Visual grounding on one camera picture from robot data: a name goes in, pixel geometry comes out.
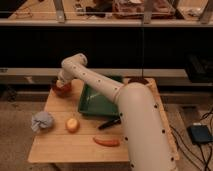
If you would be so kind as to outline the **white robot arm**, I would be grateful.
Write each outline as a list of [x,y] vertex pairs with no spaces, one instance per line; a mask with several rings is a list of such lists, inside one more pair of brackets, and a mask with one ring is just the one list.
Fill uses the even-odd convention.
[[151,90],[137,82],[117,82],[86,65],[87,58],[82,53],[65,58],[58,79],[67,84],[78,78],[118,106],[132,171],[178,171]]

